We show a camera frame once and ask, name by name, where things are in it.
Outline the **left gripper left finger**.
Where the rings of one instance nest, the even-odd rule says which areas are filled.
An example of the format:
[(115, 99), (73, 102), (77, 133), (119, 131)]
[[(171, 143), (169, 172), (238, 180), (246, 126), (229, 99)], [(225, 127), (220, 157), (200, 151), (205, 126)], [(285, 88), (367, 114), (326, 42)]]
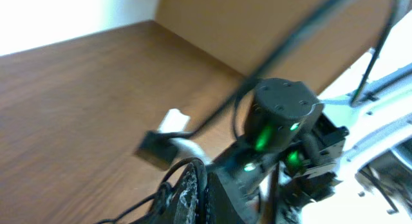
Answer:
[(171, 202), (162, 214), (162, 221), (170, 224), (196, 223), (198, 179), (196, 168), (192, 163), (185, 168), (174, 188)]

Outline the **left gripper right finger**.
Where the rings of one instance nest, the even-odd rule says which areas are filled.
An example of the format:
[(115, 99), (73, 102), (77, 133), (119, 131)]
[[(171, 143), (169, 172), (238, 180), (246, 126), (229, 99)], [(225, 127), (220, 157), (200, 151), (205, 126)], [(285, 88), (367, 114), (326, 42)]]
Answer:
[(247, 205), (241, 191), (227, 177), (208, 174), (206, 223), (257, 223), (258, 214)]

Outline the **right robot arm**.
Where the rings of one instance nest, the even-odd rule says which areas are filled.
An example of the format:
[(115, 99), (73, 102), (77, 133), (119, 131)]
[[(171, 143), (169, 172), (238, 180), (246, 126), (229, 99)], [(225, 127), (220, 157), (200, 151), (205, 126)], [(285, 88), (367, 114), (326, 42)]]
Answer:
[(243, 134), (207, 167), (205, 223), (300, 223), (302, 208), (334, 194), (347, 127), (335, 126), (303, 82), (252, 79)]

